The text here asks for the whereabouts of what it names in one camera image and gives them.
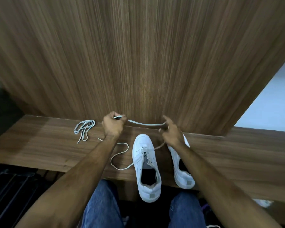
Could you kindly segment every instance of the jeans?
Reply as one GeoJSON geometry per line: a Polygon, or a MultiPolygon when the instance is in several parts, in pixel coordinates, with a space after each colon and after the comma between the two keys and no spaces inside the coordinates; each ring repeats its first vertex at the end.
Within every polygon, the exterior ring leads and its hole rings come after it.
{"type": "MultiPolygon", "coordinates": [[[[117,204],[118,193],[114,183],[100,180],[84,210],[82,228],[122,228],[124,224],[117,204]]],[[[190,193],[180,192],[171,202],[169,228],[206,228],[198,199],[190,193]]]]}

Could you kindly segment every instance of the hand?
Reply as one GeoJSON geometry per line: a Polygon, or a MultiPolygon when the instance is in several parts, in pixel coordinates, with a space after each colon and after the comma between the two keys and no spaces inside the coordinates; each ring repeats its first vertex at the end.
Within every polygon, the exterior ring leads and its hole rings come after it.
{"type": "Polygon", "coordinates": [[[122,133],[123,126],[127,122],[127,117],[125,115],[122,116],[119,120],[114,119],[114,117],[119,116],[120,114],[112,111],[108,115],[106,115],[102,121],[102,126],[104,128],[105,137],[109,138],[119,138],[122,133]]]}
{"type": "Polygon", "coordinates": [[[166,120],[168,129],[160,129],[159,131],[160,134],[163,136],[163,140],[165,141],[165,143],[173,147],[173,149],[175,149],[175,147],[179,145],[185,144],[184,136],[180,128],[178,128],[178,126],[174,124],[174,122],[167,116],[163,115],[163,118],[166,120]]]}

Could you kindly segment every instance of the wooden shelf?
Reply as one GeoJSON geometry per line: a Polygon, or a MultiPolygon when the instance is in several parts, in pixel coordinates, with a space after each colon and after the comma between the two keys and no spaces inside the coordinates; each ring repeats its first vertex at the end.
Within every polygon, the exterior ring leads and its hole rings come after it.
{"type": "MultiPolygon", "coordinates": [[[[97,145],[97,138],[104,137],[101,124],[96,124],[88,141],[76,144],[79,135],[73,130],[78,122],[23,116],[0,137],[0,163],[67,172],[97,145]]],[[[132,163],[132,145],[141,133],[151,138],[154,147],[163,142],[157,129],[126,126],[119,141],[128,143],[129,151],[114,158],[117,167],[132,163]]],[[[234,127],[224,138],[184,134],[194,150],[248,195],[285,202],[285,132],[234,127]]],[[[113,155],[124,149],[117,145],[113,155]]],[[[163,185],[176,187],[167,146],[155,153],[163,185]]],[[[133,166],[118,171],[110,162],[103,177],[136,181],[133,166]]]]}

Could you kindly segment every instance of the white wall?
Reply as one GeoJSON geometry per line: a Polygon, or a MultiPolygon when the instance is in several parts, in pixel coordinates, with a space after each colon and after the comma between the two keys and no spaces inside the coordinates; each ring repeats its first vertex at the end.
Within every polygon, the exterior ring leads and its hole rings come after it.
{"type": "Polygon", "coordinates": [[[285,131],[285,63],[235,126],[285,131]]]}

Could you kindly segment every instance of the sneaker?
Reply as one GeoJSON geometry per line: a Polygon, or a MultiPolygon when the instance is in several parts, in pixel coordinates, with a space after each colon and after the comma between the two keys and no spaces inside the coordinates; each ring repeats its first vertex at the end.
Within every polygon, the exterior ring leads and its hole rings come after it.
{"type": "MultiPolygon", "coordinates": [[[[185,135],[185,144],[190,147],[185,135]]],[[[168,146],[168,149],[170,150],[172,160],[173,160],[173,173],[174,173],[174,179],[176,184],[183,189],[191,189],[195,185],[195,181],[191,174],[189,173],[188,169],[185,167],[182,159],[179,157],[179,155],[176,153],[175,149],[173,149],[171,146],[168,146]]]]}
{"type": "Polygon", "coordinates": [[[160,197],[161,178],[154,147],[148,135],[140,134],[136,137],[132,158],[140,197],[147,203],[155,202],[160,197]]]}

